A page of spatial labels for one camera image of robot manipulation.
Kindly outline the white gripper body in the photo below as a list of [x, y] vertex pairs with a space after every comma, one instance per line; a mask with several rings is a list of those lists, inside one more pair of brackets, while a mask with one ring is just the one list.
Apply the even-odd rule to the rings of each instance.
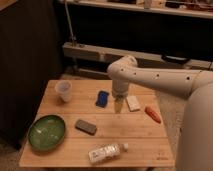
[[122, 110], [123, 102], [128, 95], [129, 84], [122, 81], [112, 82], [112, 96], [114, 98], [114, 109], [116, 113]]

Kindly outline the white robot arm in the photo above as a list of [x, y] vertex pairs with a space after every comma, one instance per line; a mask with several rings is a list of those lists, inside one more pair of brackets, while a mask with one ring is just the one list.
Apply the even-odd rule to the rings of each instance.
[[114, 98], [126, 97], [134, 83], [187, 100], [176, 171], [213, 171], [213, 71], [139, 68], [127, 55], [108, 66]]

